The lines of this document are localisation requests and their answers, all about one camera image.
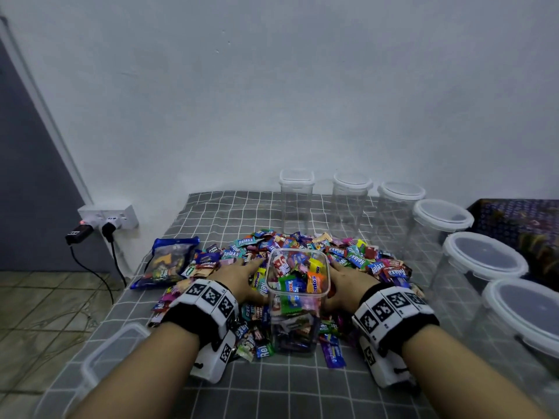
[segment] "empty plastic container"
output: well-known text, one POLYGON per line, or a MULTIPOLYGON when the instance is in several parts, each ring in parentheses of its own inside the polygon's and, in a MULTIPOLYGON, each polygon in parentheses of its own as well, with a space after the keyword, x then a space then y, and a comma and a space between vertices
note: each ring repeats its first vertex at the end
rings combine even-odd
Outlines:
POLYGON ((375 241, 376 236, 389 239, 394 247, 386 243, 384 246, 388 251, 398 252, 408 231, 413 206, 425 198, 425 190, 407 182, 383 182, 377 191, 379 197, 370 239, 375 241))
POLYGON ((473 216, 466 209, 444 200, 426 198, 417 201, 404 238, 399 259, 432 260, 425 252, 439 252, 449 233, 464 231, 473 225, 473 216))
POLYGON ((149 337, 150 331, 140 324, 124 325, 112 337, 98 346, 83 361, 80 372, 83 381, 78 396, 84 398, 99 382, 124 360, 138 344, 149 337))
POLYGON ((442 282, 441 276, 449 268, 471 274, 470 283, 481 292, 488 281, 513 280, 526 275, 528 263, 520 253, 497 239, 479 233, 456 232, 444 240, 443 257, 429 283, 435 297, 438 288, 453 284, 451 278, 449 283, 442 282))
POLYGON ((315 178, 312 170, 283 169, 279 173, 283 233, 303 229, 305 233, 309 232, 314 184, 315 178))
POLYGON ((559 361, 558 317, 559 293, 525 279, 500 279, 485 287, 462 339, 528 393, 542 395, 554 377, 540 362, 556 370, 559 361), (498 349, 497 359, 486 358, 479 340, 498 349))
POLYGON ((296 352, 301 354, 312 354, 318 342, 318 332, 320 329, 320 317, 323 313, 324 301, 330 291, 330 271, 328 269, 328 259, 325 254, 317 250, 299 250, 296 248, 278 248, 273 250, 268 260, 266 270, 266 283, 269 292, 270 316, 272 344, 276 352, 296 352), (290 285, 282 288, 280 285, 280 275, 274 262, 287 262, 290 269, 297 262, 301 262, 299 257, 313 259, 312 262, 304 261, 304 264, 312 272, 313 267, 319 268, 318 273, 324 279, 315 287, 312 283, 309 287, 314 288, 317 294, 301 292, 300 289, 290 285))
POLYGON ((334 189, 330 209, 330 222, 337 225, 347 224, 352 237, 357 235, 363 210, 373 181, 360 173, 337 172, 334 175, 334 189))

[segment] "gray door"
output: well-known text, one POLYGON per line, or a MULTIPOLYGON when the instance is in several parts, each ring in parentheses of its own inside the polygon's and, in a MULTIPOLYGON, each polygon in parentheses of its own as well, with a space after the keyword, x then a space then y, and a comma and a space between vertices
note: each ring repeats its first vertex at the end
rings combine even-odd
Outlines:
MULTIPOLYGON (((0 270, 81 270, 64 236, 83 204, 0 42, 0 270)), ((75 252, 95 271, 112 270, 98 233, 75 252)))

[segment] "tile floor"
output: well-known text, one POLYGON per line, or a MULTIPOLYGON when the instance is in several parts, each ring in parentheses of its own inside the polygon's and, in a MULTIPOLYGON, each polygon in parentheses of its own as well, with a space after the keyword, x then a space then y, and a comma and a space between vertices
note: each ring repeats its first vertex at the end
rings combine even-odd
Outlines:
MULTIPOLYGON (((117 300, 122 284, 102 276, 117 300)), ((110 308, 90 273, 0 271, 0 417, 31 417, 110 308)))

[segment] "electrical outlet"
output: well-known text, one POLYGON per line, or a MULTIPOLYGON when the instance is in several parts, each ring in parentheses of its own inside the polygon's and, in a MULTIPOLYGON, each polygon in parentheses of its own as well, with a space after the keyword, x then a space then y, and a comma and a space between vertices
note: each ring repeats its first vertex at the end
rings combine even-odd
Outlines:
POLYGON ((78 209, 78 213, 87 223, 94 219, 97 223, 103 225, 108 218, 117 217, 120 219, 122 229, 133 229, 138 226, 138 219, 131 204, 123 206, 112 204, 84 205, 78 209))

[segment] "black cable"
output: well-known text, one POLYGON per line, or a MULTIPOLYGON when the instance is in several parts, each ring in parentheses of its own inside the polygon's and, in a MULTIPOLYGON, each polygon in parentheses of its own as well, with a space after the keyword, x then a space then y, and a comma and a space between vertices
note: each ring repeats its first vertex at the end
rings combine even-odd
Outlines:
POLYGON ((105 281, 102 277, 100 277, 98 274, 96 274, 96 273, 95 273, 93 270, 91 270, 90 268, 85 267, 84 265, 82 265, 82 264, 79 262, 79 260, 76 259, 75 253, 74 253, 74 247, 72 247, 72 246, 70 246, 70 253, 72 253, 72 258, 74 259, 74 261, 75 261, 78 265, 80 265, 80 266, 83 267, 85 270, 87 270, 87 272, 92 273, 93 275, 95 275, 96 277, 98 277, 99 279, 101 279, 101 281, 103 281, 103 283, 105 284, 105 287, 107 287, 107 289, 108 289, 108 294, 111 296, 111 303, 112 303, 112 304, 115 304, 115 299, 112 297, 112 291, 111 291, 111 289, 109 288, 107 281, 105 281))
POLYGON ((112 241, 111 241, 111 250, 112 250, 112 258, 115 259, 116 270, 118 271, 118 274, 122 278, 122 283, 124 284, 124 288, 126 288, 126 279, 124 278, 124 275, 122 274, 120 268, 118 267, 118 261, 116 260, 116 253, 115 253, 115 243, 112 241))

